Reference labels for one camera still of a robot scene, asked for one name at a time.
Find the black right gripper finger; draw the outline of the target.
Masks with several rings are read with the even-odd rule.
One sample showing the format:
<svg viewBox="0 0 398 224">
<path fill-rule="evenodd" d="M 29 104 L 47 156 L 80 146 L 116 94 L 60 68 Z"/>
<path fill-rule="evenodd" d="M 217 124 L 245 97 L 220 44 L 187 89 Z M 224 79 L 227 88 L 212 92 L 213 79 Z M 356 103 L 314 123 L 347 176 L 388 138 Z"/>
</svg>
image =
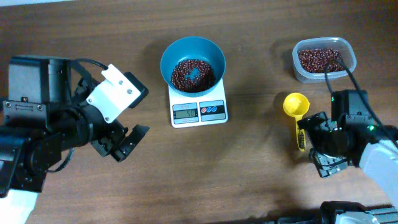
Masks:
<svg viewBox="0 0 398 224">
<path fill-rule="evenodd" d="M 309 154 L 321 178 L 331 177 L 348 167 L 345 157 L 331 157 L 312 148 Z"/>
<path fill-rule="evenodd" d="M 299 129 L 304 130 L 324 130 L 331 131 L 333 129 L 331 119 L 328 118 L 324 111 L 302 118 L 297 121 Z"/>
</svg>

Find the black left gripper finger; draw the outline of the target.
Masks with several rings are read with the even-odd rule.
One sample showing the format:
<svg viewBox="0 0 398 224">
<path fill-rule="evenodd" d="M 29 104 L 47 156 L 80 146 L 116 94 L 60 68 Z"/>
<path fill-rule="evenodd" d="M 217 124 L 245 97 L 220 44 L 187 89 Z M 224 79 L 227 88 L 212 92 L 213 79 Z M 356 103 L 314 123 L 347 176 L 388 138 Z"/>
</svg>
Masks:
<svg viewBox="0 0 398 224">
<path fill-rule="evenodd" d="M 87 105 L 88 102 L 86 99 L 89 97 L 95 87 L 96 80 L 92 80 L 91 84 L 89 85 L 83 78 L 81 78 L 74 91 L 73 106 Z"/>
<path fill-rule="evenodd" d="M 124 136 L 121 142 L 116 145 L 115 150 L 111 153 L 112 157 L 117 162 L 125 160 L 149 130 L 150 127 L 137 124 L 130 134 L 127 137 Z"/>
</svg>

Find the yellow plastic measuring scoop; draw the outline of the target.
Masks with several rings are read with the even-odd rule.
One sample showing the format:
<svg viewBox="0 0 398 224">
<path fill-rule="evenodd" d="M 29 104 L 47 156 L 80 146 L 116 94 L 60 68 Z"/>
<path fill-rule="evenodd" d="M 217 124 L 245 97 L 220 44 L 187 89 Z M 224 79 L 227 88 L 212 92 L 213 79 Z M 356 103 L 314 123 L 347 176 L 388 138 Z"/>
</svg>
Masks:
<svg viewBox="0 0 398 224">
<path fill-rule="evenodd" d="M 297 140 L 297 147 L 301 152 L 305 151 L 306 139 L 304 130 L 299 128 L 297 122 L 300 121 L 303 116 L 308 112 L 309 107 L 309 100 L 305 95 L 301 93 L 291 93 L 287 95 L 282 104 L 284 112 L 295 120 L 295 135 Z"/>
</svg>

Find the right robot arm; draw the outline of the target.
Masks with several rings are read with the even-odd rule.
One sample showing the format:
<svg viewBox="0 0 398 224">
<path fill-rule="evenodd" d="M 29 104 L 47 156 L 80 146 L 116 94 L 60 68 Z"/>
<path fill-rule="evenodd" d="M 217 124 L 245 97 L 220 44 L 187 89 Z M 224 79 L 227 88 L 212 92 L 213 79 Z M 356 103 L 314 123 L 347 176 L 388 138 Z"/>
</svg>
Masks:
<svg viewBox="0 0 398 224">
<path fill-rule="evenodd" d="M 397 128 L 376 124 L 365 91 L 331 94 L 331 117 L 320 112 L 298 121 L 312 143 L 310 157 L 322 178 L 349 166 L 361 169 L 390 198 L 386 208 L 323 202 L 314 223 L 397 223 Z"/>
</svg>

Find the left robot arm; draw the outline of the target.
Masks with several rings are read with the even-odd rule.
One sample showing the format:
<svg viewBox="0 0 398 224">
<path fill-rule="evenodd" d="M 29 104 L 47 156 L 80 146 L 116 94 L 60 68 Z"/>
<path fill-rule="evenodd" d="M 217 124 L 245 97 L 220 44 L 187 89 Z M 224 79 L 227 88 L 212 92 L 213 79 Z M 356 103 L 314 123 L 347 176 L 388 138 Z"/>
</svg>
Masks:
<svg viewBox="0 0 398 224">
<path fill-rule="evenodd" d="M 11 58 L 9 93 L 2 100 L 2 223 L 27 221 L 47 174 L 64 169 L 76 148 L 90 144 L 99 155 L 121 162 L 148 131 L 118 121 L 148 89 L 111 64 L 101 65 L 99 82 L 85 63 L 84 58 Z"/>
</svg>

